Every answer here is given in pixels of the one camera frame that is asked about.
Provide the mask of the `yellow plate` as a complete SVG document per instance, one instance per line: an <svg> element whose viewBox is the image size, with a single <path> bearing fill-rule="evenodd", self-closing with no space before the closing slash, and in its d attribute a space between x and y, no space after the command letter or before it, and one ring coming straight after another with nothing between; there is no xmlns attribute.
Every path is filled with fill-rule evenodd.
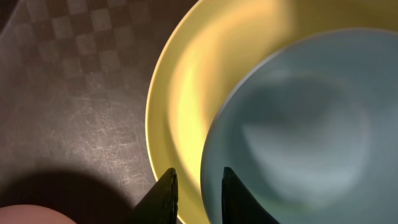
<svg viewBox="0 0 398 224"><path fill-rule="evenodd" d="M178 175L178 218L207 223L200 190L205 138L236 84L261 60L310 35L348 27L397 30L396 0L198 1L168 39L146 105L156 179Z"/></svg>

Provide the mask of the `light blue bowl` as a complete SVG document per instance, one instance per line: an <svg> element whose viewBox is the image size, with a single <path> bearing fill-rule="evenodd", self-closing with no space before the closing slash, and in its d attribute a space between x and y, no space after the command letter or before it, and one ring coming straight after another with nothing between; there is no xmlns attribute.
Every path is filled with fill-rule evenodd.
<svg viewBox="0 0 398 224"><path fill-rule="evenodd" d="M281 223L396 223L397 33L333 30L262 61L206 137L211 223L225 167Z"/></svg>

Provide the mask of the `white bowl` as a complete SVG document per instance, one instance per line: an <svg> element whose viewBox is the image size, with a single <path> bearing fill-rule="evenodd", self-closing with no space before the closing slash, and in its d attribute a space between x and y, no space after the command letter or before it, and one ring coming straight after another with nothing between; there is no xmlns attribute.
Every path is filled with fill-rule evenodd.
<svg viewBox="0 0 398 224"><path fill-rule="evenodd" d="M11 205L1 208L1 224L76 224L55 210L38 205Z"/></svg>

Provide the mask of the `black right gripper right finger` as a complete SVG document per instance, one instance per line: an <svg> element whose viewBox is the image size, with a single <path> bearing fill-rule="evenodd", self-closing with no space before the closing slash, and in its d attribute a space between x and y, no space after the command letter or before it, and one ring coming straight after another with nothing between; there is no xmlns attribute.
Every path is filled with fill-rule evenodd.
<svg viewBox="0 0 398 224"><path fill-rule="evenodd" d="M230 167L223 171L221 205L223 224L279 224Z"/></svg>

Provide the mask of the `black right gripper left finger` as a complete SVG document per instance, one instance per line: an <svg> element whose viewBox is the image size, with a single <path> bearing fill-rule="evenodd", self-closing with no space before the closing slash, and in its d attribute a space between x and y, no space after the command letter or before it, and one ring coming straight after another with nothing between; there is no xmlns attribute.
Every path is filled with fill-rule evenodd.
<svg viewBox="0 0 398 224"><path fill-rule="evenodd" d="M176 224L178 212L178 179L169 168L134 207L128 224Z"/></svg>

